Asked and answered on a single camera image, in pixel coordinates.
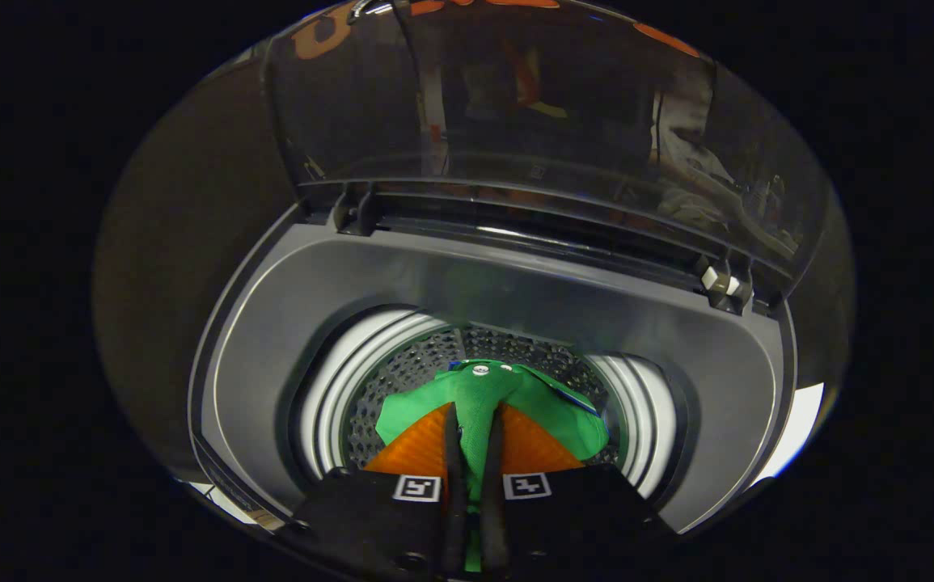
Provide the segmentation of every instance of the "washing machine lid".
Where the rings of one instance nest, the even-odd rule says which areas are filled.
[[[786,277],[810,261],[829,179],[762,96],[695,48],[570,1],[373,2],[358,18],[355,4],[268,48],[294,182],[504,184],[652,218]]]

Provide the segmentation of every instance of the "green garment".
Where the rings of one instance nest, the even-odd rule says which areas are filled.
[[[448,402],[456,402],[463,429],[459,445],[467,462],[471,504],[481,498],[488,434],[499,402],[528,415],[578,460],[589,459],[607,443],[606,425],[584,395],[526,365],[494,360],[464,361],[436,373],[417,390],[389,395],[377,419],[377,434],[389,445],[405,428]]]

